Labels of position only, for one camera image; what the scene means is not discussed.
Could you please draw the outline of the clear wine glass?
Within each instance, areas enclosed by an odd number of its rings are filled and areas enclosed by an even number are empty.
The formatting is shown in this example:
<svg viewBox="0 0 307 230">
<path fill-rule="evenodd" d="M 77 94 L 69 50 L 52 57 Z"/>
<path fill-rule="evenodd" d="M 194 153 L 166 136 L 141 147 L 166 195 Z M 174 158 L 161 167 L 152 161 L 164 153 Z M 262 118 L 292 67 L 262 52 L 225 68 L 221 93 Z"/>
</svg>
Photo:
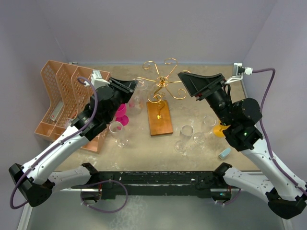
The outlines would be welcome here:
<svg viewBox="0 0 307 230">
<path fill-rule="evenodd" d="M 136 78 L 136 80 L 138 84 L 128 103 L 130 115 L 138 115 L 142 112 L 144 107 L 144 95 L 147 90 L 147 83 L 143 79 Z"/>
<path fill-rule="evenodd" d="M 207 115 L 203 119 L 203 132 L 209 133 L 216 125 L 216 119 L 213 116 Z"/>
</svg>

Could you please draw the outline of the small clear glass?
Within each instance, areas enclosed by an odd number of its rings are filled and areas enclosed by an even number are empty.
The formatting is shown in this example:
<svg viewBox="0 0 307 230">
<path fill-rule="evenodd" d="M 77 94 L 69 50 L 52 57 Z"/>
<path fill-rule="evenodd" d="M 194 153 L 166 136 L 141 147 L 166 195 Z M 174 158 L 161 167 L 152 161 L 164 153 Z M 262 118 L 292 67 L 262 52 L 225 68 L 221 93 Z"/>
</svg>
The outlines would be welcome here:
<svg viewBox="0 0 307 230">
<path fill-rule="evenodd" d="M 205 143 L 206 141 L 206 136 L 203 132 L 197 132 L 193 135 L 193 140 L 199 144 L 199 145 L 202 145 Z"/>
</svg>

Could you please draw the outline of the yellow plastic wine glass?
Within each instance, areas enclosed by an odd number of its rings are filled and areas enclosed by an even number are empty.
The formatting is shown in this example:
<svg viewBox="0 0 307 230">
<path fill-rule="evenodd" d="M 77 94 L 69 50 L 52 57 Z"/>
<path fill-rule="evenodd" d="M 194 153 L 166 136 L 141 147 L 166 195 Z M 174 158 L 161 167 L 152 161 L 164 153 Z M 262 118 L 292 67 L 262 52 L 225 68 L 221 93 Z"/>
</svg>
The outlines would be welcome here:
<svg viewBox="0 0 307 230">
<path fill-rule="evenodd" d="M 218 123 L 213 127 L 213 133 L 215 136 L 219 138 L 224 138 L 225 135 L 223 133 L 224 130 L 228 129 L 229 126 L 224 126 L 222 123 Z"/>
</svg>

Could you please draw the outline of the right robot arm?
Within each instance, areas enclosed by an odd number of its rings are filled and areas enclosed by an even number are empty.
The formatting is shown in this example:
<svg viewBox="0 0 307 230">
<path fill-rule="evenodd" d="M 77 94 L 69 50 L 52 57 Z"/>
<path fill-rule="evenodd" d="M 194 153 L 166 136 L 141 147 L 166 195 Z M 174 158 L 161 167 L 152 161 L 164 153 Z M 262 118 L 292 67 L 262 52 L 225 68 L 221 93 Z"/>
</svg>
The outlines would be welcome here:
<svg viewBox="0 0 307 230">
<path fill-rule="evenodd" d="M 265 179 L 244 173 L 222 163 L 215 171 L 213 182 L 243 189 L 267 203 L 283 219 L 291 219 L 307 206 L 307 183 L 296 176 L 272 151 L 267 135 L 256 128 L 262 119 L 259 103 L 252 98 L 232 102 L 225 77 L 219 73 L 202 76 L 181 72 L 178 77 L 191 97 L 205 99 L 219 118 L 228 144 L 250 159 Z"/>
</svg>

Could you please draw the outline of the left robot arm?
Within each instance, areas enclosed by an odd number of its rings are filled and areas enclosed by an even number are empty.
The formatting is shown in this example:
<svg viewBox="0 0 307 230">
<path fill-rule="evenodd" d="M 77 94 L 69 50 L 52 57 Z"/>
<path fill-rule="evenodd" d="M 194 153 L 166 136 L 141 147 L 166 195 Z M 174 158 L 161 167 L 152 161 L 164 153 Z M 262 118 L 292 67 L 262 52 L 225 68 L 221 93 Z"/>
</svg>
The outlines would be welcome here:
<svg viewBox="0 0 307 230">
<path fill-rule="evenodd" d="M 17 191 L 24 196 L 25 204 L 36 207 L 44 203 L 56 190 L 77 185 L 86 185 L 88 188 L 97 186 L 99 177 L 89 164 L 76 170 L 61 172 L 59 175 L 54 174 L 54 170 L 72 153 L 87 145 L 107 128 L 119 107 L 132 97 L 138 81 L 111 78 L 98 88 L 86 77 L 78 77 L 77 81 L 93 90 L 90 102 L 84 110 L 62 135 L 38 156 L 23 165 L 15 163 L 9 168 L 9 174 L 15 183 L 10 196 L 12 209 L 24 206 L 16 206 L 13 203 Z"/>
</svg>

